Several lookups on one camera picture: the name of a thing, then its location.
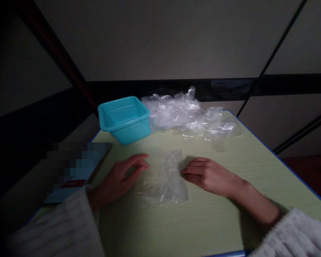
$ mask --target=red label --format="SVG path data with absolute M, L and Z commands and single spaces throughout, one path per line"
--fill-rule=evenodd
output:
M 61 188 L 64 187 L 82 187 L 85 184 L 86 180 L 69 180 Z

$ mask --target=sweater sleeve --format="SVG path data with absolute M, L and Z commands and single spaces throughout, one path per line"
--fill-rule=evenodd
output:
M 104 256 L 87 188 L 10 235 L 13 256 Z
M 321 257 L 321 222 L 292 208 L 250 256 Z

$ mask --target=hand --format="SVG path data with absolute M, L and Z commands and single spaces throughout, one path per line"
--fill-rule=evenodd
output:
M 283 213 L 254 186 L 215 161 L 197 157 L 182 170 L 187 181 L 204 190 L 229 197 L 244 207 L 268 231 Z
M 92 211 L 95 212 L 125 194 L 142 172 L 150 168 L 150 165 L 143 160 L 147 157 L 149 157 L 147 154 L 137 154 L 127 160 L 116 162 L 101 184 L 94 190 L 87 192 Z M 129 178 L 125 178 L 126 171 L 130 167 L 137 169 Z
M 183 178 L 204 190 L 225 197 L 235 198 L 246 181 L 217 162 L 197 157 L 181 172 Z

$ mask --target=crumpled plastic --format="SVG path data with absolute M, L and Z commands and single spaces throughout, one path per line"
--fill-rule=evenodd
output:
M 142 102 L 150 110 L 149 123 L 153 132 L 173 129 L 173 135 L 182 135 L 186 144 L 192 145 L 197 138 L 212 143 L 217 152 L 224 152 L 224 139 L 241 134 L 235 116 L 222 120 L 222 107 L 203 110 L 194 98 L 195 88 L 175 96 L 154 94 L 143 97 Z
M 191 86 L 187 93 L 174 96 L 142 97 L 142 103 L 149 109 L 149 124 L 153 133 L 172 129 L 175 126 L 195 122 L 204 110 L 200 102 L 194 98 L 195 87 Z
M 187 182 L 180 175 L 184 167 L 181 149 L 152 148 L 147 161 L 151 168 L 143 172 L 138 190 L 144 208 L 189 200 Z

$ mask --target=blue basket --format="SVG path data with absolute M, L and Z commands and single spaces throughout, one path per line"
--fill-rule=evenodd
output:
M 122 145 L 151 134 L 150 111 L 135 96 L 100 104 L 98 112 L 100 128 L 110 132 Z

